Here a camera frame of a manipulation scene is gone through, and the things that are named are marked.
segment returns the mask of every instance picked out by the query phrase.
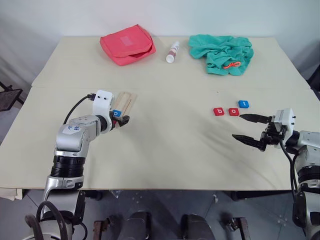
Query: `pink pouch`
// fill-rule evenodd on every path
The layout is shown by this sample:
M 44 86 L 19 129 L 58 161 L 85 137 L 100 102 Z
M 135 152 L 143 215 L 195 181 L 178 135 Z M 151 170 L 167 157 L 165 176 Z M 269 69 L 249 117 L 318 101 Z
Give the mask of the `pink pouch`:
M 150 34 L 138 24 L 101 37 L 100 45 L 120 66 L 134 63 L 156 52 Z

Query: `green towel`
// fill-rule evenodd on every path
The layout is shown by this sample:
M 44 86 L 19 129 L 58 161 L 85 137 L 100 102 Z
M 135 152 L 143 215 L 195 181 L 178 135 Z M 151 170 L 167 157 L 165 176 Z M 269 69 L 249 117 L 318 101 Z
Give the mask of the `green towel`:
M 190 54 L 195 59 L 206 57 L 208 74 L 242 75 L 254 55 L 252 44 L 246 37 L 195 35 L 189 38 Z M 231 63 L 240 66 L 224 69 Z

